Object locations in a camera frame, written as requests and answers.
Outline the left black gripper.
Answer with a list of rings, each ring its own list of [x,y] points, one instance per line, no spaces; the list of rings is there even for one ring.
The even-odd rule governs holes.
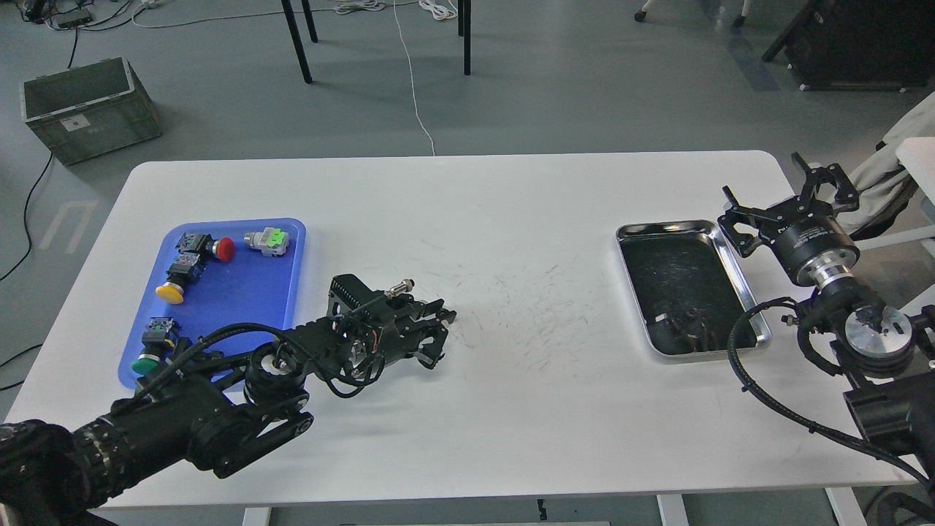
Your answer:
[[[448,329],[444,325],[425,327],[425,322],[453,323],[455,310],[445,307],[444,299],[422,302],[405,297],[404,302],[378,302],[368,309],[348,314],[351,365],[389,366],[404,357],[414,357],[421,366],[433,370],[444,357]]]

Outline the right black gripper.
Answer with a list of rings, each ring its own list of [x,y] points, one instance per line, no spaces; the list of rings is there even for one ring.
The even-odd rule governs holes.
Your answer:
[[[792,160],[805,174],[797,196],[763,210],[741,205],[729,186],[723,186],[727,207],[717,223],[742,259],[767,244],[792,283],[815,286],[822,260],[852,267],[859,259],[858,247],[833,217],[858,210],[859,193],[837,163],[811,167],[799,152],[792,152]],[[818,197],[825,184],[835,190],[832,201]],[[738,224],[755,232],[739,232]]]

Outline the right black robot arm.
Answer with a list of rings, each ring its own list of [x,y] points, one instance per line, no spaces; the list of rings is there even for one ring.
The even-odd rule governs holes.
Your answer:
[[[727,357],[742,390],[810,433],[905,470],[933,494],[933,370],[907,373],[915,357],[933,360],[933,306],[908,316],[889,306],[865,281],[852,274],[860,252],[839,226],[837,215],[859,208],[858,190],[838,164],[804,170],[801,192],[768,209],[741,205],[725,186],[725,212],[718,226],[728,242],[748,257],[768,247],[796,286],[812,295],[762,302],[739,316],[729,332]],[[844,393],[858,437],[807,419],[758,385],[738,354],[741,325],[771,308],[791,310],[786,321],[797,330],[802,356],[830,376],[844,376]]]

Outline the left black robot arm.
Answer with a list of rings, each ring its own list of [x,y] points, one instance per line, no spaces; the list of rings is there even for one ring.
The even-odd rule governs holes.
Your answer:
[[[243,322],[191,340],[174,321],[151,322],[155,363],[106,415],[73,432],[4,423],[2,523],[104,525],[96,507],[181,460],[224,479],[307,432],[308,376],[347,399],[398,360],[433,369],[457,313],[412,287],[337,275],[328,313],[293,329]]]

